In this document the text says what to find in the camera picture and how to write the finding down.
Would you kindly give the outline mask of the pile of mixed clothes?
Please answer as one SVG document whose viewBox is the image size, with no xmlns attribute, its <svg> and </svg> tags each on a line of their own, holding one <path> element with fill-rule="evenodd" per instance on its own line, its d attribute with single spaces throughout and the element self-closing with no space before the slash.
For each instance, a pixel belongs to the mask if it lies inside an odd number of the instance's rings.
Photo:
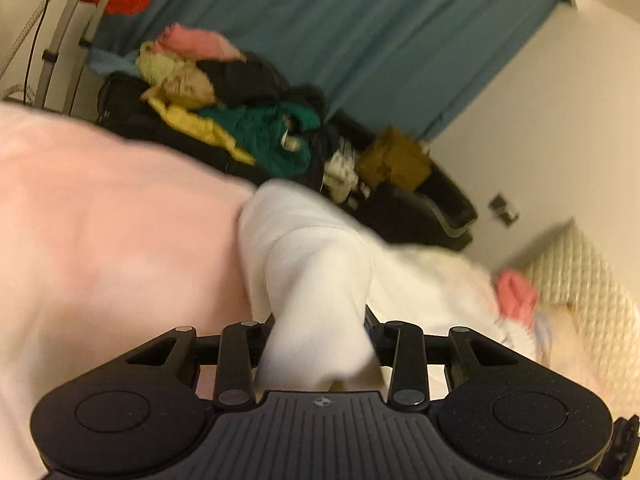
<svg viewBox="0 0 640 480">
<path fill-rule="evenodd" d="M 103 76 L 145 82 L 143 101 L 170 128 L 271 177 L 318 174 L 339 203 L 358 184 L 375 188 L 372 158 L 332 136 L 320 89 L 292 86 L 272 64 L 218 32 L 172 24 L 136 52 L 96 51 L 90 64 Z"/>
</svg>

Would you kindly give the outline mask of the pink small cloth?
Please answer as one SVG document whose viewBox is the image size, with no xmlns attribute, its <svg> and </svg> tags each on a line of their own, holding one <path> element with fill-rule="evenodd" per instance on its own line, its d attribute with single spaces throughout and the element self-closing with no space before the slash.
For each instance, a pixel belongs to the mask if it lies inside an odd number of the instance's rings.
<svg viewBox="0 0 640 480">
<path fill-rule="evenodd" d="M 496 293 L 500 315 L 531 332 L 538 304 L 536 287 L 517 270 L 506 269 L 498 275 Z"/>
</svg>

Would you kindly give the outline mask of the black storage bin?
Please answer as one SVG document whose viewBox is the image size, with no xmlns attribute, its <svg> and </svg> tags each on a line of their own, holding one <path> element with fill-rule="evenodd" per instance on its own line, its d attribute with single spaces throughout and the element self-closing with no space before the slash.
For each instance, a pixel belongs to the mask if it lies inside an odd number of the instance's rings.
<svg viewBox="0 0 640 480">
<path fill-rule="evenodd" d="M 358 156 L 381 134 L 343 112 L 336 113 L 329 125 Z M 390 244 L 422 244 L 460 252 L 473 240 L 477 211 L 446 172 L 431 161 L 431 175 L 415 191 L 383 183 L 376 190 L 352 193 L 344 211 Z"/>
</svg>

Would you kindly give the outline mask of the quilted cream headboard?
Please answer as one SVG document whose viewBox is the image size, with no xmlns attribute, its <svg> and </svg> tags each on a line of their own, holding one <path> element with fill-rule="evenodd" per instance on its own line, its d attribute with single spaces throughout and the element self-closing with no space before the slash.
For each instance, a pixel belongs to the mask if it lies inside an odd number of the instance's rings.
<svg viewBox="0 0 640 480">
<path fill-rule="evenodd" d="M 574 221 L 520 269 L 538 292 L 536 360 L 594 391 L 612 415 L 639 411 L 639 311 Z"/>
</svg>

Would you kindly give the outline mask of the brown cardboard box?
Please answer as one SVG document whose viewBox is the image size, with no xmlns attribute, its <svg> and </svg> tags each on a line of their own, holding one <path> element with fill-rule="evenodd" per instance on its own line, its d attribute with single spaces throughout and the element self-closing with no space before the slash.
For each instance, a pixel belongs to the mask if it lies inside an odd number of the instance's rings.
<svg viewBox="0 0 640 480">
<path fill-rule="evenodd" d="M 355 171 L 371 190 L 389 183 L 415 191 L 432 173 L 428 145 L 389 126 L 357 158 Z"/>
</svg>

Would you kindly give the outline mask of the teal curtain right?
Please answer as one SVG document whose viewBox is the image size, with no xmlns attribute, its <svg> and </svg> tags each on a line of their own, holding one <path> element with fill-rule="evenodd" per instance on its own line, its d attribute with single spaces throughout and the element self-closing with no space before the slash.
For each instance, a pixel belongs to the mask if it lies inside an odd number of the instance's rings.
<svg viewBox="0 0 640 480">
<path fill-rule="evenodd" d="M 88 65 L 134 69 L 142 42 L 178 23 L 220 32 L 371 130 L 432 140 L 565 0 L 152 0 L 101 21 Z"/>
</svg>

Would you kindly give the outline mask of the wall power socket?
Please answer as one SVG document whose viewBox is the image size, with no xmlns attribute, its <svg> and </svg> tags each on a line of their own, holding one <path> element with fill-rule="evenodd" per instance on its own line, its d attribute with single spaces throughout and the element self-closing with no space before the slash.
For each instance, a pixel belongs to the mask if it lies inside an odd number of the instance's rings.
<svg viewBox="0 0 640 480">
<path fill-rule="evenodd" d="M 520 218 L 518 210 L 501 194 L 498 193 L 488 204 L 495 219 L 506 229 L 510 229 Z"/>
</svg>

